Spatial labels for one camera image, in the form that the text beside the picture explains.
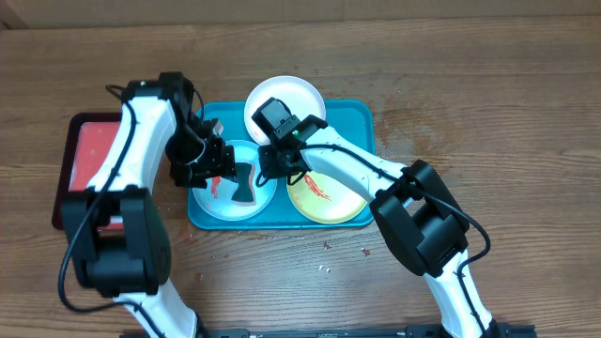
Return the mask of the dark green sponge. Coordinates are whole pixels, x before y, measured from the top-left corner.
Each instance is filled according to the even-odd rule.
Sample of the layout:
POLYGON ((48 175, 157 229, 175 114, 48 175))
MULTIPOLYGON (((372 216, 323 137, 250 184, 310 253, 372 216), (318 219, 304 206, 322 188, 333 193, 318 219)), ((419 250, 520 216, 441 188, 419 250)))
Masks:
POLYGON ((237 162, 236 173, 239 185, 234 191, 231 201, 238 206, 253 206, 255 204, 254 166, 248 162, 237 162))

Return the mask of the light blue plate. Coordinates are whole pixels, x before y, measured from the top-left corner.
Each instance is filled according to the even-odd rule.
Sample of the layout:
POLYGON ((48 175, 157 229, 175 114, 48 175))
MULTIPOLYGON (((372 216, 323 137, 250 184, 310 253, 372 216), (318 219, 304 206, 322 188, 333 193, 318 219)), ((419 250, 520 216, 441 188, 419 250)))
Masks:
POLYGON ((233 178, 212 177, 207 180, 205 189, 194 188, 189 200, 189 218, 200 226, 203 223, 232 223, 250 219, 258 215, 271 202, 276 193, 277 181, 269 180, 263 186, 257 186, 260 165, 258 159, 259 145, 250 141, 227 141, 234 147, 235 162, 248 162, 254 166, 255 204, 243 207, 235 205, 232 195, 238 187, 237 173, 233 178))

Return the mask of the white plate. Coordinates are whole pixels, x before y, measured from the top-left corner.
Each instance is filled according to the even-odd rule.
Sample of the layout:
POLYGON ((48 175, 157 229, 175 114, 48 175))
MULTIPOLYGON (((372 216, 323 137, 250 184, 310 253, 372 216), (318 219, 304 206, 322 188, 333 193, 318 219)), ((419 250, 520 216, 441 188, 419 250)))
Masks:
POLYGON ((271 77, 256 86, 244 106, 244 124, 251 138, 260 146, 269 143, 269 137, 252 120, 253 113, 268 99, 281 100, 292 115, 303 120, 308 115, 326 119, 326 107, 318 90, 309 82, 295 76, 271 77))

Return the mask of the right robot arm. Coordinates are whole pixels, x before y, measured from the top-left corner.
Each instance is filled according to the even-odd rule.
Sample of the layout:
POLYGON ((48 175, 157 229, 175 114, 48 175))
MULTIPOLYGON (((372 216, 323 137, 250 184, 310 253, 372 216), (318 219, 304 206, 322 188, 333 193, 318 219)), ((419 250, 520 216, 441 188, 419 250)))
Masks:
POLYGON ((258 184, 285 177, 295 184, 310 172, 335 179, 369 205, 385 243, 407 270, 425 278, 452 337, 489 337, 494 319, 480 300, 469 265, 490 247, 471 255, 466 234, 487 233, 455 201, 427 162, 412 165, 382 159, 346 140, 314 115, 298 118, 270 98, 252 115, 270 139, 259 148, 258 184))

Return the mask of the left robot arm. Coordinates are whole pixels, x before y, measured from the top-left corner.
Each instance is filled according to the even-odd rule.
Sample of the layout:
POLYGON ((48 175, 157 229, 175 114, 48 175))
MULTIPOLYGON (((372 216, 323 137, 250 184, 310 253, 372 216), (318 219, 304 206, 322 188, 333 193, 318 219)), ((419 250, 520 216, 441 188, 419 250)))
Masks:
POLYGON ((234 149, 219 120, 194 113, 200 94, 178 71, 105 88, 120 100, 120 126, 99 171, 60 205, 68 248, 58 297, 76 314, 122 306, 148 337, 207 337, 170 279, 170 241, 153 184, 163 158, 178 187, 204 189, 210 178, 235 178, 234 149))

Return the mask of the dark tray with red liquid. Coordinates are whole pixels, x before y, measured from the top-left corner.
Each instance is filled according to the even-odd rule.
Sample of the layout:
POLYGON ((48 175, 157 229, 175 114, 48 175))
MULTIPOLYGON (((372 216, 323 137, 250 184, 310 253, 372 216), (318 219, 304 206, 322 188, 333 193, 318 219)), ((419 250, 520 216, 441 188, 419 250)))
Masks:
POLYGON ((83 191, 97 174, 115 140, 121 113, 79 113, 70 123, 59 176, 52 225, 63 229, 60 205, 68 192, 83 191))

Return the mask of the yellow-green plate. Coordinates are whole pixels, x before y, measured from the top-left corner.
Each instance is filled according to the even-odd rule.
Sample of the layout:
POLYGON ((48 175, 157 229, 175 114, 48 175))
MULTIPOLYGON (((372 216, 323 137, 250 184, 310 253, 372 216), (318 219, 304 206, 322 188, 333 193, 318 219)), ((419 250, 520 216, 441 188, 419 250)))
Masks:
POLYGON ((305 174, 296 184, 286 186, 297 211, 323 224, 345 223, 358 216, 367 202, 337 180, 323 174, 305 174))

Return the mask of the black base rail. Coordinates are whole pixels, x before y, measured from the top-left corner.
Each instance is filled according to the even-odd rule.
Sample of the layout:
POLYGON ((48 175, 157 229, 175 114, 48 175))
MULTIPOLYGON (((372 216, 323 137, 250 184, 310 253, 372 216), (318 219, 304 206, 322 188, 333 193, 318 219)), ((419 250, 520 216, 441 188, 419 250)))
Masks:
MULTIPOLYGON (((443 338, 450 337, 441 325, 408 325, 395 330, 211 330, 210 338, 443 338)), ((494 323, 487 337, 494 338, 536 338, 532 325, 510 325, 494 323)))

